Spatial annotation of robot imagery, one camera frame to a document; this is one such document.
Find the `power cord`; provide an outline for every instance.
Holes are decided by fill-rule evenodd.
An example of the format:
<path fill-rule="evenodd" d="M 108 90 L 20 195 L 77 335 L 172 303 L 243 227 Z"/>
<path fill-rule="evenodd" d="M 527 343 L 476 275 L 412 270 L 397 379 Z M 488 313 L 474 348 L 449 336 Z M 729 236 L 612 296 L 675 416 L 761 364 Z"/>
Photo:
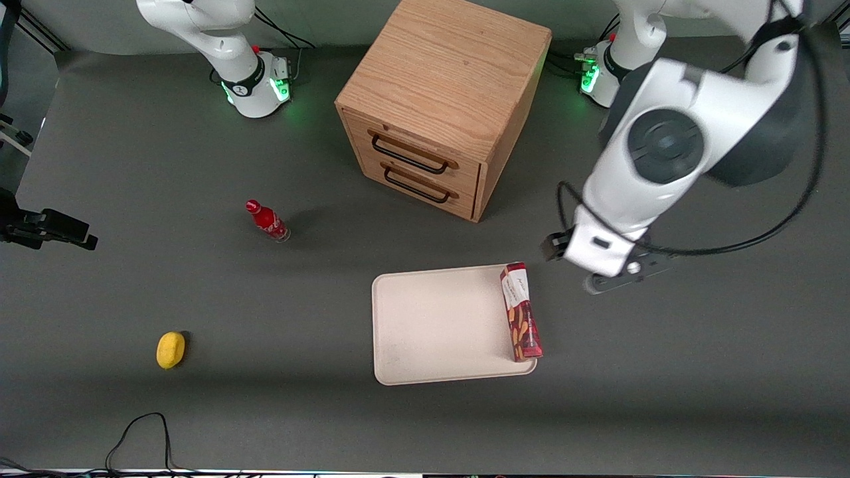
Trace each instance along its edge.
<path fill-rule="evenodd" d="M 298 49 L 298 59 L 295 60 L 295 74 L 292 75 L 291 80 L 295 81 L 298 79 L 298 75 L 301 74 L 301 54 L 304 52 L 304 48 Z"/>
<path fill-rule="evenodd" d="M 581 71 L 573 70 L 567 68 L 566 66 L 560 65 L 557 61 L 553 60 L 553 56 L 556 58 L 558 57 L 557 55 L 552 55 L 552 52 L 549 52 L 546 57 L 546 61 L 543 64 L 547 68 L 547 70 L 549 70 L 550 73 L 552 73 L 556 77 L 562 78 L 578 78 L 581 75 Z"/>
<path fill-rule="evenodd" d="M 605 39 L 605 37 L 608 36 L 609 33 L 614 31 L 614 29 L 616 27 L 620 26 L 620 22 L 617 20 L 619 18 L 620 18 L 620 14 L 618 13 L 618 14 L 614 15 L 614 18 L 612 18 L 611 21 L 608 22 L 608 24 L 605 26 L 605 29 L 602 30 L 602 35 L 599 35 L 599 42 L 603 41 Z"/>
<path fill-rule="evenodd" d="M 0 457 L 0 465 L 5 466 L 10 469 L 17 469 L 23 471 L 24 473 L 20 474 L 9 474 L 3 473 L 0 474 L 3 478 L 123 478 L 130 476 L 147 476 L 150 478 L 162 476 L 162 472 L 136 472 L 136 471 L 121 471 L 112 466 L 112 458 L 115 456 L 115 453 L 121 448 L 121 445 L 127 439 L 127 434 L 130 429 L 133 427 L 136 422 L 148 417 L 158 417 L 162 421 L 162 430 L 165 432 L 165 470 L 168 471 L 168 475 L 172 478 L 176 478 L 178 476 L 191 478 L 194 476 L 204 476 L 204 475 L 217 475 L 221 476 L 221 473 L 206 473 L 201 472 L 195 469 L 187 469 L 181 466 L 178 466 L 174 463 L 174 459 L 172 458 L 172 449 L 171 449 L 171 435 L 168 433 L 168 423 L 165 419 L 165 415 L 159 412 L 146 413 L 144 415 L 140 415 L 134 418 L 124 429 L 123 433 L 121 433 L 121 438 L 115 444 L 115 446 L 106 454 L 106 458 L 104 460 L 103 468 L 95 468 L 87 471 L 83 471 L 82 473 L 65 473 L 61 471 L 54 471 L 51 469 L 29 469 L 25 466 L 22 466 L 15 461 Z M 176 469 L 188 470 L 191 473 L 185 473 L 183 471 L 177 471 Z"/>
<path fill-rule="evenodd" d="M 746 59 L 750 58 L 756 52 L 757 48 L 758 47 L 755 44 L 751 43 L 750 46 L 748 46 L 746 50 L 744 50 L 744 53 L 742 53 L 732 63 L 729 63 L 725 68 L 721 69 L 720 72 L 725 75 L 726 73 L 729 73 L 730 71 L 734 70 L 736 66 L 740 65 L 741 63 L 744 63 Z"/>
<path fill-rule="evenodd" d="M 312 44 L 311 42 L 308 42 L 307 40 L 304 40 L 303 38 L 301 38 L 301 37 L 299 37 L 295 34 L 292 34 L 289 31 L 286 31 L 286 30 L 280 28 L 268 15 L 265 14 L 265 12 L 262 9 L 260 9 L 260 7 L 255 7 L 255 8 L 257 10 L 257 15 L 256 15 L 257 20 L 260 20 L 264 24 L 266 24 L 267 26 L 270 26 L 270 27 L 274 28 L 275 30 L 277 30 L 281 35 L 283 35 L 287 40 L 289 40 L 289 43 L 292 43 L 293 47 L 298 48 L 298 49 L 303 48 L 302 46 L 299 46 L 295 42 L 296 40 L 298 40 L 299 42 L 304 43 L 305 45 L 309 46 L 310 48 L 316 48 L 316 46 L 314 44 Z"/>
<path fill-rule="evenodd" d="M 791 8 L 788 6 L 788 3 L 785 0 L 773 0 L 773 3 L 778 3 L 788 15 L 794 16 L 791 12 Z M 796 16 L 804 25 L 806 24 L 805 19 L 802 15 Z M 800 195 L 800 199 L 797 200 L 795 207 L 791 210 L 791 212 L 785 216 L 777 225 L 760 234 L 759 236 L 752 237 L 746 241 L 736 242 L 735 244 L 729 244 L 727 246 L 721 246 L 718 248 L 671 248 L 664 246 L 656 246 L 651 244 L 648 240 L 637 240 L 634 241 L 626 237 L 622 232 L 618 231 L 614 226 L 609 224 L 604 218 L 602 218 L 596 211 L 587 206 L 584 202 L 584 199 L 581 197 L 581 193 L 579 193 L 573 185 L 569 182 L 561 181 L 558 183 L 557 190 L 557 199 L 558 199 L 558 216 L 561 221 L 561 225 L 564 228 L 564 231 L 567 231 L 569 227 L 567 227 L 567 219 L 564 214 L 564 205 L 562 202 L 562 194 L 561 190 L 565 189 L 569 192 L 569 194 L 573 197 L 575 202 L 581 206 L 584 206 L 585 210 L 601 224 L 605 229 L 610 230 L 617 236 L 619 236 L 624 241 L 628 241 L 635 246 L 641 247 L 651 253 L 664 253 L 664 254 L 676 254 L 681 256 L 706 256 L 706 255 L 715 255 L 721 253 L 732 253 L 735 251 L 739 251 L 741 249 L 750 248 L 766 240 L 776 236 L 779 234 L 797 215 L 802 212 L 802 210 L 808 205 L 809 200 L 812 198 L 812 194 L 814 190 L 818 187 L 818 183 L 820 182 L 820 175 L 823 170 L 824 165 L 824 144 L 826 142 L 826 93 L 824 86 L 824 72 L 823 67 L 820 62 L 820 58 L 815 52 L 815 48 L 813 45 L 813 40 L 811 38 L 811 27 L 806 26 L 799 32 L 800 43 L 802 45 L 802 50 L 804 50 L 812 60 L 812 66 L 814 69 L 814 83 L 816 90 L 816 124 L 815 124 L 815 138 L 814 138 L 814 154 L 812 160 L 812 171 L 809 174 L 808 181 L 806 183 L 806 189 Z"/>
<path fill-rule="evenodd" d="M 214 83 L 214 84 L 221 83 L 221 76 L 218 76 L 218 80 L 215 79 L 216 76 L 218 76 L 218 72 L 215 71 L 215 68 L 210 68 L 210 76 L 209 76 L 210 83 Z"/>

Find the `black metal handle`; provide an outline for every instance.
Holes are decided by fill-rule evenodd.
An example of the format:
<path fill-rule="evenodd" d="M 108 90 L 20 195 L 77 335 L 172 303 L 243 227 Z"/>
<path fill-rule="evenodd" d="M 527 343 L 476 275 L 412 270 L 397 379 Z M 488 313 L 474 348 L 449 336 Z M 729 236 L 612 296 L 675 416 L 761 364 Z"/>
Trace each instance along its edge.
<path fill-rule="evenodd" d="M 442 204 L 442 203 L 448 201 L 449 197 L 451 197 L 450 192 L 446 192 L 445 196 L 443 196 L 443 197 L 431 196 L 427 192 L 422 192 L 422 191 L 418 190 L 417 188 L 415 188 L 413 186 L 406 185 L 405 183 L 402 183 L 401 181 L 399 181 L 397 179 L 390 178 L 389 173 L 391 171 L 392 171 L 392 168 L 390 168 L 389 166 L 384 166 L 384 168 L 383 168 L 383 178 L 386 179 L 387 182 L 391 185 L 397 185 L 401 189 L 404 189 L 406 191 L 410 191 L 413 194 L 416 194 L 418 196 L 422 196 L 425 199 L 428 199 L 429 201 L 436 202 L 437 204 Z"/>
<path fill-rule="evenodd" d="M 399 161 L 406 162 L 407 164 L 410 164 L 411 166 L 414 166 L 416 168 L 420 168 L 422 171 L 427 171 L 431 174 L 442 174 L 442 173 L 445 172 L 445 169 L 449 167 L 449 163 L 447 161 L 443 161 L 443 165 L 440 166 L 439 168 L 431 168 L 430 166 L 428 166 L 426 164 L 422 164 L 419 161 L 410 159 L 407 156 L 402 156 L 395 151 L 390 151 L 387 148 L 378 145 L 377 141 L 379 139 L 381 139 L 381 137 L 378 136 L 377 134 L 372 135 L 372 147 L 375 148 L 375 151 L 377 151 L 379 153 L 383 153 L 383 154 L 385 154 L 389 157 L 398 159 Z"/>

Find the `black cable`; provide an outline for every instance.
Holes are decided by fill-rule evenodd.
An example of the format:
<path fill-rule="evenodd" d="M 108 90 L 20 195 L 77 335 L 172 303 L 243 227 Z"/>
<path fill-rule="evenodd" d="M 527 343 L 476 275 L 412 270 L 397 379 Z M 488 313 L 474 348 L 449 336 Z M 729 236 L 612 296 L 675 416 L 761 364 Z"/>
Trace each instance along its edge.
<path fill-rule="evenodd" d="M 569 68 L 568 66 L 561 65 L 560 63 L 558 63 L 557 61 L 555 61 L 553 58 L 557 58 L 557 57 L 549 57 L 549 56 L 547 56 L 547 57 L 546 57 L 546 63 L 548 63 L 549 65 L 552 65 L 552 66 L 554 66 L 554 67 L 558 68 L 559 70 L 567 71 L 568 73 L 582 73 L 582 71 L 579 71 L 578 69 L 575 69 L 575 68 Z"/>
<path fill-rule="evenodd" d="M 614 23 L 608 30 L 605 31 L 605 33 L 602 34 L 602 39 L 604 40 L 610 33 L 613 33 L 614 29 L 618 26 L 620 26 L 619 21 L 617 23 Z"/>
<path fill-rule="evenodd" d="M 262 15 L 262 17 L 260 17 L 260 16 L 258 16 L 258 17 L 257 17 L 260 21 L 262 21 L 264 24 L 266 24 L 266 25 L 268 25 L 268 26 L 270 26 L 270 27 L 274 28 L 275 30 L 279 31 L 281 34 L 283 34 L 283 36 L 284 36 L 284 37 L 286 37 L 287 39 L 289 39 L 289 41 L 290 41 L 290 42 L 295 43 L 295 42 L 292 40 L 292 39 L 294 38 L 295 40 L 298 40 L 299 42 L 304 43 L 304 44 L 306 44 L 306 45 L 310 46 L 311 48 L 316 48 L 316 46 L 315 46 L 314 44 L 312 44 L 311 42 L 308 42 L 307 40 L 304 40 L 303 38 L 299 37 L 298 35 L 295 35 L 294 33 L 290 33 L 289 31 L 286 31 L 286 30 L 284 30 L 284 29 L 280 28 L 280 27 L 279 27 L 279 26 L 278 26 L 278 25 L 277 25 L 277 24 L 276 24 L 276 23 L 275 23 L 275 22 L 271 19 L 271 17 L 269 17 L 269 16 L 268 16 L 268 15 L 267 15 L 267 14 L 266 14 L 263 10 L 261 10 L 261 9 L 260 9 L 260 7 L 255 7 L 255 8 L 257 9 L 257 12 L 258 12 L 259 14 L 261 14 L 261 15 Z"/>
<path fill-rule="evenodd" d="M 295 60 L 295 74 L 292 75 L 292 81 L 293 82 L 295 82 L 295 80 L 298 79 L 298 76 L 301 75 L 301 54 L 302 53 L 304 53 L 304 48 L 299 48 L 298 49 L 298 58 L 297 58 L 297 60 Z"/>
<path fill-rule="evenodd" d="M 552 65 L 551 63 L 546 63 L 545 69 L 546 69 L 546 71 L 548 71 L 549 73 L 551 73 L 552 75 L 554 75 L 556 77 L 567 78 L 569 80 L 575 80 L 575 79 L 577 79 L 578 77 L 581 76 L 581 74 L 578 71 L 563 70 L 563 72 L 561 72 L 561 71 L 557 71 L 557 70 L 554 70 L 552 68 L 549 68 L 549 66 L 551 66 L 551 65 Z"/>
<path fill-rule="evenodd" d="M 22 26 L 22 25 L 20 24 L 20 18 L 23 18 L 24 20 L 26 20 L 27 22 L 29 22 L 29 24 L 30 24 L 33 28 L 35 28 L 35 29 L 36 29 L 36 31 L 38 31 L 39 33 L 41 33 L 41 34 L 42 34 L 42 36 L 44 36 L 44 37 L 45 37 L 45 38 L 47 38 L 47 39 L 48 39 L 51 43 L 53 43 L 53 44 L 54 44 L 54 46 L 56 47 L 56 49 L 58 49 L 59 51 L 69 51 L 69 50 L 71 50 L 71 48 L 70 48 L 67 44 L 65 44 L 65 42 L 63 42 L 62 40 L 60 40 L 60 39 L 59 39 L 59 37 L 56 37 L 56 35 L 54 35 L 52 31 L 50 31 L 50 30 L 49 30 L 49 29 L 48 29 L 48 28 L 47 28 L 47 27 L 46 27 L 46 26 L 45 26 L 45 25 L 44 25 L 44 24 L 43 24 L 43 23 L 42 23 L 42 22 L 41 22 L 38 18 L 36 18 L 35 16 L 33 16 L 33 15 L 32 15 L 29 11 L 27 11 L 26 9 L 21 9 L 21 10 L 20 10 L 20 17 L 19 17 L 18 22 L 17 22 L 17 23 L 18 23 L 18 25 L 21 27 L 21 30 L 26 31 L 26 28 L 24 28 L 24 26 Z"/>
<path fill-rule="evenodd" d="M 222 473 L 220 471 L 198 471 L 198 470 L 190 470 L 191 473 L 178 473 L 175 470 L 169 469 L 154 469 L 149 471 L 125 471 L 114 469 L 109 471 L 104 468 L 96 468 L 90 469 L 87 471 L 82 471 L 78 473 L 65 473 L 62 471 L 56 471 L 51 469 L 32 469 L 30 472 L 24 471 L 23 473 L 2 473 L 0 476 L 2 478 L 162 478 L 163 476 L 171 476 L 177 477 L 182 476 L 185 478 L 198 478 L 198 477 L 214 477 L 214 478 L 222 478 Z M 263 473 L 261 475 L 227 475 L 224 478 L 261 478 L 262 476 L 286 476 L 290 475 L 289 473 Z"/>
<path fill-rule="evenodd" d="M 599 41 L 600 42 L 605 39 L 605 35 L 608 35 L 608 33 L 611 30 L 613 30 L 614 28 L 617 27 L 617 25 L 620 24 L 620 22 L 617 22 L 617 25 L 614 24 L 614 22 L 616 22 L 618 18 L 620 18 L 619 13 L 614 15 L 614 17 L 611 19 L 611 21 L 608 22 L 608 24 L 605 26 L 604 30 L 602 30 L 602 35 L 599 35 Z"/>
<path fill-rule="evenodd" d="M 748 58 L 750 58 L 756 52 L 756 50 L 757 50 L 757 47 L 755 45 L 751 44 L 750 46 L 748 46 L 746 48 L 746 50 L 744 51 L 744 53 L 741 54 L 741 56 L 739 56 L 738 58 L 735 59 L 735 61 L 733 61 L 728 66 L 726 66 L 725 68 L 720 70 L 720 72 L 723 73 L 724 75 L 726 73 L 729 73 L 736 66 L 740 65 L 741 63 L 744 63 Z"/>
<path fill-rule="evenodd" d="M 41 40 L 39 40 L 35 35 L 30 33 L 26 28 L 21 28 L 20 30 L 23 31 L 24 33 L 26 33 L 26 35 L 29 38 L 32 38 L 33 40 L 35 40 L 36 43 L 41 45 L 42 48 L 46 49 L 50 54 L 53 54 L 53 50 L 49 46 L 45 45 Z"/>
<path fill-rule="evenodd" d="M 54 477 L 57 477 L 57 478 L 66 478 L 67 477 L 67 475 L 65 473 L 61 473 L 61 472 L 57 472 L 57 471 L 50 471 L 50 470 L 47 470 L 47 469 L 29 469 L 29 468 L 26 468 L 25 466 L 23 466 L 21 464 L 18 464 L 17 462 L 12 461 L 11 459 L 5 458 L 5 457 L 0 457 L 0 465 L 8 467 L 8 468 L 19 469 L 21 471 L 29 473 L 30 475 L 54 476 Z"/>
<path fill-rule="evenodd" d="M 571 54 L 558 53 L 557 51 L 551 49 L 547 51 L 547 55 L 554 56 L 555 58 L 560 58 L 561 60 L 574 60 L 573 55 Z"/>
<path fill-rule="evenodd" d="M 273 24 L 269 23 L 269 21 L 268 21 L 268 20 L 264 20 L 264 19 L 263 19 L 263 18 L 261 18 L 260 16 L 258 16 L 258 17 L 257 17 L 257 20 L 260 20 L 260 21 L 261 21 L 261 22 L 263 22 L 265 25 L 268 25 L 268 26 L 270 26 L 270 27 L 274 28 L 275 30 L 277 30 L 278 32 L 280 32 L 280 33 L 283 35 L 283 37 L 284 37 L 284 38 L 286 38 L 287 40 L 289 40 L 289 43 L 291 43 L 291 44 L 292 44 L 292 46 L 293 46 L 294 48 L 298 48 L 298 49 L 300 49 L 300 48 L 301 48 L 301 46 L 299 46 L 297 43 L 295 43 L 295 40 L 294 40 L 292 37 L 290 37 L 290 36 L 289 36 L 289 33 L 287 33 L 286 31 L 283 31 L 281 28 L 279 28 L 279 27 L 277 27 L 277 26 L 275 26 L 275 25 L 273 25 Z"/>
<path fill-rule="evenodd" d="M 215 71 L 215 68 L 211 68 L 211 69 L 210 69 L 210 76 L 209 76 L 210 83 L 213 83 L 213 84 L 221 84 L 221 76 L 219 76 L 219 77 L 218 77 L 218 81 L 216 81 L 216 80 L 215 80 L 215 78 L 213 78 L 213 75 L 215 75 L 215 74 L 217 74 L 217 73 L 218 73 L 218 72 L 217 72 L 217 71 Z"/>
<path fill-rule="evenodd" d="M 788 13 L 788 15 L 793 16 L 791 12 L 791 8 L 785 2 L 785 0 L 773 0 L 774 2 L 779 2 L 782 8 Z M 632 244 L 639 246 L 651 253 L 665 253 L 665 254 L 676 254 L 682 256 L 705 256 L 705 255 L 714 255 L 721 253 L 731 253 L 735 251 L 739 251 L 741 249 L 750 248 L 766 240 L 776 236 L 779 234 L 800 212 L 808 205 L 809 200 L 812 198 L 812 194 L 814 190 L 818 187 L 818 183 L 820 181 L 820 175 L 824 165 L 824 144 L 826 143 L 826 94 L 825 94 L 825 86 L 824 86 L 824 72 L 823 67 L 820 62 L 820 58 L 818 57 L 815 48 L 813 46 L 813 40 L 810 37 L 811 28 L 806 27 L 802 31 L 799 32 L 800 43 L 802 45 L 802 50 L 804 50 L 812 60 L 812 65 L 814 69 L 814 82 L 815 82 L 815 90 L 816 90 L 816 125 L 815 125 L 815 138 L 814 138 L 814 153 L 812 160 L 812 171 L 809 174 L 809 178 L 806 184 L 806 189 L 800 195 L 800 198 L 797 200 L 795 207 L 791 210 L 791 212 L 785 216 L 777 225 L 765 231 L 759 236 L 752 237 L 746 241 L 736 242 L 735 244 L 729 244 L 727 246 L 721 246 L 718 248 L 696 248 L 696 249 L 684 249 L 684 248 L 669 248 L 669 247 L 661 247 L 655 246 L 649 241 L 638 240 L 633 241 L 628 237 L 624 236 L 621 232 L 619 232 L 615 227 L 609 224 L 605 219 L 603 219 L 599 214 L 589 208 L 584 199 L 581 197 L 581 194 L 566 181 L 561 181 L 558 183 L 558 215 L 561 219 L 561 224 L 564 226 L 564 230 L 568 230 L 566 227 L 567 221 L 564 215 L 564 207 L 561 205 L 561 196 L 560 191 L 562 189 L 566 189 L 569 194 L 575 199 L 575 201 L 584 206 L 585 210 L 596 220 L 604 226 L 606 229 L 615 233 L 621 239 L 631 242 Z"/>
<path fill-rule="evenodd" d="M 844 15 L 849 9 L 850 9 L 850 3 L 848 3 L 847 5 L 844 5 L 844 8 L 841 9 L 841 11 L 838 12 L 837 14 L 833 15 L 832 18 L 834 18 L 834 19 L 836 19 L 836 21 L 838 21 L 838 19 L 840 19 L 842 17 L 842 15 Z"/>
<path fill-rule="evenodd" d="M 146 413 L 144 415 L 139 415 L 138 417 L 134 418 L 127 425 L 127 428 L 125 428 L 124 432 L 121 433 L 121 438 L 118 439 L 118 442 L 115 444 L 115 446 L 112 447 L 112 449 L 109 451 L 109 453 L 106 454 L 106 459 L 104 460 L 104 468 L 106 468 L 109 471 L 115 470 L 115 468 L 112 467 L 112 457 L 118 451 L 118 448 L 120 448 L 121 445 L 124 443 L 124 440 L 127 438 L 127 433 L 130 431 L 130 429 L 133 427 L 133 425 L 136 422 L 138 422 L 139 420 L 141 420 L 143 418 L 148 418 L 148 417 L 159 417 L 159 419 L 162 421 L 162 431 L 165 432 L 165 468 L 168 471 L 171 471 L 172 473 L 177 474 L 177 472 L 174 471 L 174 469 L 175 468 L 182 468 L 182 467 L 177 466 L 174 463 L 174 459 L 172 458 L 172 453 L 171 453 L 171 435 L 168 433 L 168 423 L 166 422 L 165 415 L 163 415 L 162 413 L 159 413 L 159 412 L 151 412 L 151 413 Z"/>

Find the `yellow sponge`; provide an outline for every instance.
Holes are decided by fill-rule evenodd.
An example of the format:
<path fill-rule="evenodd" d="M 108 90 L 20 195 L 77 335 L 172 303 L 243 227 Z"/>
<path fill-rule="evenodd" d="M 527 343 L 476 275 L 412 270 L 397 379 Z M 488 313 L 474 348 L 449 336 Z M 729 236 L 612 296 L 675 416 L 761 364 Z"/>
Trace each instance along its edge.
<path fill-rule="evenodd" d="M 186 351 L 186 338 L 180 332 L 169 332 L 160 338 L 156 346 L 156 363 L 168 370 L 183 360 Z"/>

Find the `red cardboard box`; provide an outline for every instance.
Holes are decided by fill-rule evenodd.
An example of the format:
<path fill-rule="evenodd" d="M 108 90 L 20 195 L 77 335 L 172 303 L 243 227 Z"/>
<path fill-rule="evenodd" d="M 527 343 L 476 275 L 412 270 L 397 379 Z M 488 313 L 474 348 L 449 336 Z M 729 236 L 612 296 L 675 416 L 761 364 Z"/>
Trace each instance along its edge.
<path fill-rule="evenodd" d="M 508 264 L 501 272 L 501 292 L 505 296 L 507 324 L 513 341 L 513 360 L 527 361 L 543 356 L 537 324 L 531 314 L 528 274 L 525 264 Z"/>

